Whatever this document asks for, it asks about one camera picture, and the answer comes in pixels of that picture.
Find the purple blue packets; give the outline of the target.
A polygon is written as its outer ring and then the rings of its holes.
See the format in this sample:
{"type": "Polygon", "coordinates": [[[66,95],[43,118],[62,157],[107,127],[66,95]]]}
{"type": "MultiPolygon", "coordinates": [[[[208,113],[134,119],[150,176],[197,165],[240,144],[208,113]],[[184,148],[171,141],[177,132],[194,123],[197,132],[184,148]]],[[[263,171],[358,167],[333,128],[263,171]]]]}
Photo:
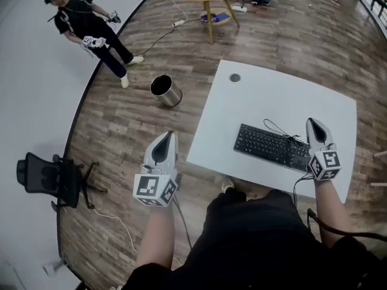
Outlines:
{"type": "MultiPolygon", "coordinates": [[[[210,14],[210,21],[211,21],[212,24],[223,23],[226,20],[228,20],[229,18],[230,18],[230,15],[228,13],[225,13],[225,12],[222,12],[222,13],[211,13],[210,14]]],[[[201,22],[203,24],[208,24],[209,23],[209,20],[208,20],[206,14],[202,15],[200,17],[200,19],[201,19],[201,22]]]]}

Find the black metal railing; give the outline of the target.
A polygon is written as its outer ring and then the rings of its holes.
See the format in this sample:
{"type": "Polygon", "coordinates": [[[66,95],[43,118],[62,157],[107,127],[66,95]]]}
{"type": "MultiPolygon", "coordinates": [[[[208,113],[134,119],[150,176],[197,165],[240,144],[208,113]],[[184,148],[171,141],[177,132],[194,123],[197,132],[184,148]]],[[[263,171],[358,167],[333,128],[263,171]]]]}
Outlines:
{"type": "Polygon", "coordinates": [[[360,0],[387,40],[387,0],[360,0]]]}

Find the black mesh office chair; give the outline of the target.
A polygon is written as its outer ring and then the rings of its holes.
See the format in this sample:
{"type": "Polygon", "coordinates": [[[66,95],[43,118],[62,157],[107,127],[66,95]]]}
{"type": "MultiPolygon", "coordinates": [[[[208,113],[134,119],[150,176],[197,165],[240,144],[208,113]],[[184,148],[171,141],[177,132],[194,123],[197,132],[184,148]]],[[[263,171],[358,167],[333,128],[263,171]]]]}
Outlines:
{"type": "Polygon", "coordinates": [[[40,193],[57,198],[52,202],[54,211],[62,207],[76,208],[79,202],[79,195],[83,195],[87,208],[94,209],[90,203],[88,190],[106,194],[106,189],[97,188],[88,182],[93,168],[98,166],[93,162],[85,173],[82,173],[83,164],[76,164],[72,159],[53,155],[52,161],[46,161],[33,153],[26,154],[20,159],[16,166],[16,177],[27,193],[40,193]]]}

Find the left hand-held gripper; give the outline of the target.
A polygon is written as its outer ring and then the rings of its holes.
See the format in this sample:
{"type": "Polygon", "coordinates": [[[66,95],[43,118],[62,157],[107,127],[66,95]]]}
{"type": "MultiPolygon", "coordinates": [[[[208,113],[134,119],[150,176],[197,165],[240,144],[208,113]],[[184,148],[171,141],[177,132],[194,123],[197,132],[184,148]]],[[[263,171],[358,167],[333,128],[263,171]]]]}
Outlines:
{"type": "Polygon", "coordinates": [[[133,197],[149,207],[168,207],[178,190],[177,137],[170,130],[147,147],[144,165],[134,178],[133,197]]]}

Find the black keyboard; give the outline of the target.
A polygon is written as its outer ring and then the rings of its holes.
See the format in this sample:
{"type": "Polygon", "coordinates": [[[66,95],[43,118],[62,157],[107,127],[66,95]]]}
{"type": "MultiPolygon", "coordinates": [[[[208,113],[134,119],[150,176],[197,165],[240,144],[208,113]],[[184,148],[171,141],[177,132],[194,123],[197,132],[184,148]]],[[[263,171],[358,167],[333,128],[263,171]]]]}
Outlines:
{"type": "Polygon", "coordinates": [[[276,134],[241,124],[234,151],[260,158],[291,169],[307,172],[309,145],[288,135],[276,134]]]}

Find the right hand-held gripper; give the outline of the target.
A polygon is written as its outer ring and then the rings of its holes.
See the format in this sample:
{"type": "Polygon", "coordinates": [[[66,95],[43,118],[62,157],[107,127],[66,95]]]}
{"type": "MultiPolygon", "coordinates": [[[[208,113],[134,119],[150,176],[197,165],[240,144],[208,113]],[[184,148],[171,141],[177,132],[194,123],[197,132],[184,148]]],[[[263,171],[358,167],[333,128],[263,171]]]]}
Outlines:
{"type": "Polygon", "coordinates": [[[310,147],[321,147],[310,153],[308,162],[310,172],[316,181],[334,179],[342,166],[329,128],[314,118],[308,118],[305,127],[310,147]]]}

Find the round metal trash bin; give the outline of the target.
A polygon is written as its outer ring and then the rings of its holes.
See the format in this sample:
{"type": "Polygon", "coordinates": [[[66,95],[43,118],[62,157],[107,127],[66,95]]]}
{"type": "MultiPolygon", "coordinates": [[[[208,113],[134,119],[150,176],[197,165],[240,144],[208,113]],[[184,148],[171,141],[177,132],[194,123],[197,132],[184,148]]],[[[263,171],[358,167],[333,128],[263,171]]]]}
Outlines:
{"type": "Polygon", "coordinates": [[[173,108],[178,105],[182,98],[182,90],[166,74],[157,76],[150,85],[150,92],[165,106],[173,108]]]}

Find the person's right forearm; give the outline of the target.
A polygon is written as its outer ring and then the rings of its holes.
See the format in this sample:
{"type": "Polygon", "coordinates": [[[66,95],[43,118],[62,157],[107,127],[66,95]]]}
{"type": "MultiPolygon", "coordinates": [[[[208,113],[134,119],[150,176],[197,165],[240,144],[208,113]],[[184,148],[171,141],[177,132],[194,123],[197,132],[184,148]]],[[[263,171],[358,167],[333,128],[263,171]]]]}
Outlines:
{"type": "Polygon", "coordinates": [[[332,181],[314,181],[317,217],[337,230],[352,232],[350,216],[332,181]]]}

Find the person's left forearm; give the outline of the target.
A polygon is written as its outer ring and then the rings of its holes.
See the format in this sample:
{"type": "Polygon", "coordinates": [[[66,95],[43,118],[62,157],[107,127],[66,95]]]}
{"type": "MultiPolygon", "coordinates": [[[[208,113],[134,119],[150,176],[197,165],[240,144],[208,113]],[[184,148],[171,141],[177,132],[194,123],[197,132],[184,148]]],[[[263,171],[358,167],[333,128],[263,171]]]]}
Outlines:
{"type": "Polygon", "coordinates": [[[171,269],[175,246],[175,224],[172,206],[152,207],[140,251],[137,267],[155,263],[171,269]]]}

